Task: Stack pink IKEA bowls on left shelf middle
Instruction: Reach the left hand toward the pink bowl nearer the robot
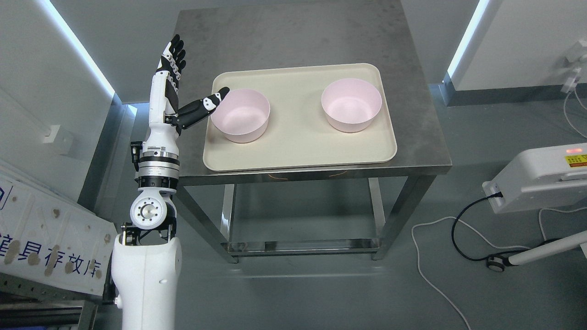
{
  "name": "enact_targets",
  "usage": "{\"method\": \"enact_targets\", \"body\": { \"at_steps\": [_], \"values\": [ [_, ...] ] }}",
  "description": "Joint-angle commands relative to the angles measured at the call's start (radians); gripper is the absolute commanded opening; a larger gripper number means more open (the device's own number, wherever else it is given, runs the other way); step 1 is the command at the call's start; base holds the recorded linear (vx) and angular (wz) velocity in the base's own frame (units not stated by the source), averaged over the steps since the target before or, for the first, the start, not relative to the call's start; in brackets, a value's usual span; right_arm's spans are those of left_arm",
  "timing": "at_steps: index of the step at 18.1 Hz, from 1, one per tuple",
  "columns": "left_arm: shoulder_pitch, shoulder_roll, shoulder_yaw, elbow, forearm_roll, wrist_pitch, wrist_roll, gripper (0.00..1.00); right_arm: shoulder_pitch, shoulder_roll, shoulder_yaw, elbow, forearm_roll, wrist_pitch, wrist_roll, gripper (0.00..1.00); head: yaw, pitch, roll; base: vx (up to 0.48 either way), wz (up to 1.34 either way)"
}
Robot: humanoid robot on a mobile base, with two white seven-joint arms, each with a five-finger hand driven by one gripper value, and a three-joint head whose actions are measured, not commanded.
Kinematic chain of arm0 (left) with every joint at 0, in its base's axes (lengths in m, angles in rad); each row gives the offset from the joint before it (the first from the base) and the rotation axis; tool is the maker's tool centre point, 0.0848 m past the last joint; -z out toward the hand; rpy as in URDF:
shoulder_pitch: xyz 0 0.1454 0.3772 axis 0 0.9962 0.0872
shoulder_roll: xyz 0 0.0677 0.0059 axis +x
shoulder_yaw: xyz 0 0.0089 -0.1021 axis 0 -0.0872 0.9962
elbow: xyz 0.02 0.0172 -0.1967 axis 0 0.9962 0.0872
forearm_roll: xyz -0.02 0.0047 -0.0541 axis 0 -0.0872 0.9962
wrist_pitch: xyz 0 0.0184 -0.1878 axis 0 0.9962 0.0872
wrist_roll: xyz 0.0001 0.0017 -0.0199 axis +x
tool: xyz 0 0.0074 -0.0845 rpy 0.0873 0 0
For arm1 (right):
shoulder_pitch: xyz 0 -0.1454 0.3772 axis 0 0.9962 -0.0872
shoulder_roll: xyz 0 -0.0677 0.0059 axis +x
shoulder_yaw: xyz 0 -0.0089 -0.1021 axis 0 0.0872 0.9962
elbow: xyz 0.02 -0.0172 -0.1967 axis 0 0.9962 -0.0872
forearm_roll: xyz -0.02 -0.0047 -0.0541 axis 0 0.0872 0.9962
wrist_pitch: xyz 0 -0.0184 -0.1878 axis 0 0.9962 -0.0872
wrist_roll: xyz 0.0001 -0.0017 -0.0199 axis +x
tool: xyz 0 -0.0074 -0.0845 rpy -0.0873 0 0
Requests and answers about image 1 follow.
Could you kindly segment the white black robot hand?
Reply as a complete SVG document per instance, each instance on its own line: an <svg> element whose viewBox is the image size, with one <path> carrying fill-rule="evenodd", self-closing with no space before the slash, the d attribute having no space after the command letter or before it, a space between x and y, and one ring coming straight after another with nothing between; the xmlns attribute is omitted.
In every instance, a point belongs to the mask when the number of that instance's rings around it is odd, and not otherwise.
<svg viewBox="0 0 587 330"><path fill-rule="evenodd" d="M230 89L179 106L179 81L185 68L184 41L174 35L160 56L152 77L149 100L149 136L143 148L148 152L179 155L177 140L183 130L209 117L226 98Z"/></svg>

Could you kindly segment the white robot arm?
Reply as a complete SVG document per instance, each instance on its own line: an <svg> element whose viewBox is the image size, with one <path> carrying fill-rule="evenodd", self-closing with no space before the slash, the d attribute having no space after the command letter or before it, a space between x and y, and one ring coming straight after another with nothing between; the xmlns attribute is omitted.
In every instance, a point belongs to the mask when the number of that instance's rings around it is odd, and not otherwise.
<svg viewBox="0 0 587 330"><path fill-rule="evenodd" d="M138 196L130 222L116 236L111 276L124 330L173 330L182 246L176 237L177 209L172 196L179 178L176 142L149 138L132 143Z"/></svg>

